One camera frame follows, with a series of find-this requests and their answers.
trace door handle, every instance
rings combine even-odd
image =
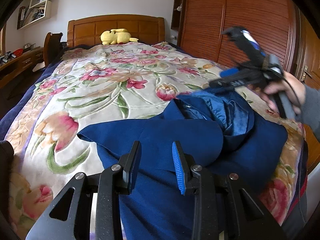
[[[306,79],[306,75],[308,75],[310,78],[312,78],[312,74],[310,74],[310,73],[308,72],[308,66],[307,66],[307,65],[305,65],[305,66],[303,67],[303,74],[302,74],[302,78],[301,78],[301,81],[302,81],[302,82]]]

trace pikachu plush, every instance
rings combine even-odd
[[[137,42],[138,39],[132,38],[126,29],[112,29],[101,34],[100,39],[103,45],[123,44],[129,41]]]

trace blue suit jacket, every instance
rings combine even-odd
[[[78,136],[97,143],[107,168],[141,142],[135,189],[120,196],[128,240],[190,239],[194,197],[181,195],[172,160],[172,143],[213,173],[236,172],[255,191],[270,180],[287,140],[286,129],[266,121],[236,92],[207,89],[172,100],[150,119],[89,125]]]

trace wooden desk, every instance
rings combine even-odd
[[[0,66],[0,88],[4,87],[26,69],[41,62],[43,62],[43,48],[30,50]]]

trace metal screw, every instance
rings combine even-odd
[[[75,175],[76,179],[82,179],[84,177],[84,174],[82,172],[79,172]]]
[[[239,175],[236,173],[230,173],[229,178],[232,180],[237,180],[239,179]]]
[[[193,166],[192,166],[192,169],[193,169],[194,171],[201,171],[201,170],[202,170],[202,166],[199,165],[199,164],[196,164],[196,165],[193,165]]]
[[[119,165],[119,164],[112,165],[112,166],[111,166],[111,169],[112,169],[113,171],[119,171],[119,170],[121,169],[121,165]]]

